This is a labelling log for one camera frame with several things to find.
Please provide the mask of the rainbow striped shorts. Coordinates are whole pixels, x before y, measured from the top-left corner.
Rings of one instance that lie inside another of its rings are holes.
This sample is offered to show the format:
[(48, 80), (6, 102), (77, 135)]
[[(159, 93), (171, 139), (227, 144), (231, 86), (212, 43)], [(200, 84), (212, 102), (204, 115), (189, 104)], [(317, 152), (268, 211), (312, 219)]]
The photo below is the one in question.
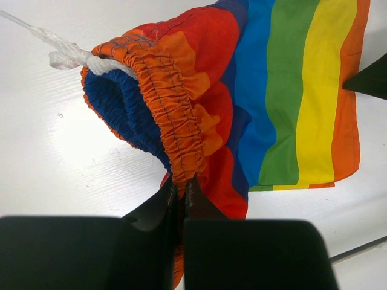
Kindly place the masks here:
[(229, 219), (250, 190), (332, 187), (359, 169), (355, 92), (369, 1), (218, 1), (80, 49), (50, 65), (81, 67), (84, 99), (110, 131), (156, 157), (177, 191), (174, 285), (184, 282), (188, 182)]

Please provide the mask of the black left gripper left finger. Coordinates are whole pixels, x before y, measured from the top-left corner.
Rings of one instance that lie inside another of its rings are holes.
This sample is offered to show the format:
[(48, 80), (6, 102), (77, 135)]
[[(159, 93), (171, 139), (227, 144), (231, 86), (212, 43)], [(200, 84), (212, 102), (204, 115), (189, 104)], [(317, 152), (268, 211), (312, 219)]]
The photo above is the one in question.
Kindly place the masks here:
[(172, 289), (177, 191), (123, 217), (4, 216), (2, 289)]

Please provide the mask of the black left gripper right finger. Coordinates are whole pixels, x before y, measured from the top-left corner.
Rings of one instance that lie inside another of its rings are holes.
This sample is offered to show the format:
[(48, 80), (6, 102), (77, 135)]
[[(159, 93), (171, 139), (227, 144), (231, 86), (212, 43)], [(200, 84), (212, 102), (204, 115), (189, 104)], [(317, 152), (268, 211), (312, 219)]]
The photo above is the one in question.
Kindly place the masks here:
[(187, 184), (186, 289), (337, 289), (325, 242), (303, 220), (229, 219)]

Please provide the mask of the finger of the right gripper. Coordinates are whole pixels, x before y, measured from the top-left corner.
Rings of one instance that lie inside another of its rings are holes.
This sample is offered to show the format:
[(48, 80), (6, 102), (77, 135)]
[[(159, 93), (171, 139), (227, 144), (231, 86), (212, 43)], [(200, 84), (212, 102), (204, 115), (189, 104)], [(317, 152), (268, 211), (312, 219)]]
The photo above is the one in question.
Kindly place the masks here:
[(342, 88), (386, 100), (387, 55), (344, 81)]

